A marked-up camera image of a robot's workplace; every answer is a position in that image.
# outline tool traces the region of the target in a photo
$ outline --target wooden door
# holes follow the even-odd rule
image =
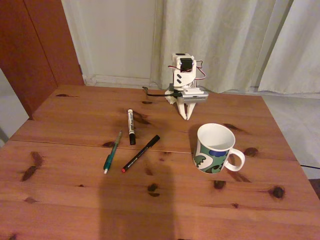
[[[1,0],[0,13],[0,68],[30,117],[59,85],[84,84],[60,0]]]

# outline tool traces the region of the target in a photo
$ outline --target small robot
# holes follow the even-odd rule
[[[165,97],[170,104],[176,103],[182,118],[189,120],[196,103],[205,102],[209,96],[206,91],[197,87],[197,80],[206,78],[206,74],[201,70],[203,61],[196,61],[194,56],[188,53],[175,53],[172,55],[172,61],[173,65],[168,67],[173,69],[173,83],[165,94],[149,94],[148,88],[143,88],[148,96]],[[196,78],[197,69],[203,77]]]

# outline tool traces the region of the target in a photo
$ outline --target wire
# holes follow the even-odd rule
[[[148,88],[143,86],[142,87],[146,93],[147,96],[151,96],[151,97],[182,97],[182,93],[181,92],[174,92],[174,93],[170,93],[170,94],[150,94],[148,93]]]
[[[320,167],[316,166],[308,166],[308,165],[300,165],[301,167],[311,168],[311,169],[320,169]]]
[[[168,68],[180,70],[180,68],[178,68],[178,67],[176,67],[176,66],[171,66],[171,65],[169,65]],[[191,70],[192,70],[192,68],[187,69],[187,70],[184,70],[184,71],[181,71],[181,70],[180,70],[180,71],[181,71],[181,73],[184,73],[184,72],[190,72]]]
[[[196,66],[196,67],[202,69],[202,64],[204,63],[204,61],[198,60],[198,61],[196,61],[196,62],[197,62],[197,63],[201,62],[201,66]]]
[[[202,64],[204,63],[204,61],[203,60],[196,61],[196,63],[200,63],[200,62],[201,62],[201,65],[200,66],[197,65],[196,68],[203,74],[203,77],[195,78],[195,80],[203,80],[203,79],[205,79],[207,77],[207,75],[204,73],[204,71],[201,70],[202,69]],[[169,65],[168,68],[180,70],[180,68],[178,68],[176,66],[172,66],[172,65]],[[191,72],[191,71],[192,71],[192,68],[184,70],[184,71],[181,71],[181,73]]]
[[[203,77],[199,77],[199,78],[195,78],[195,80],[202,80],[202,79],[205,79],[207,77],[207,75],[205,74],[204,71],[201,70],[202,67],[196,67],[202,74],[203,74]]]

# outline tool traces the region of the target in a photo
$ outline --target white wall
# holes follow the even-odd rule
[[[28,114],[0,69],[0,147],[28,118]]]
[[[84,75],[149,79],[156,0],[62,0]]]

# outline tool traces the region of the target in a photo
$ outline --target mug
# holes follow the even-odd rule
[[[193,163],[202,172],[217,174],[224,167],[231,171],[239,171],[245,164],[245,155],[234,149],[236,137],[225,126],[207,123],[199,127],[197,145],[193,153]],[[229,161],[229,155],[235,154],[241,159],[240,166],[234,166]]]

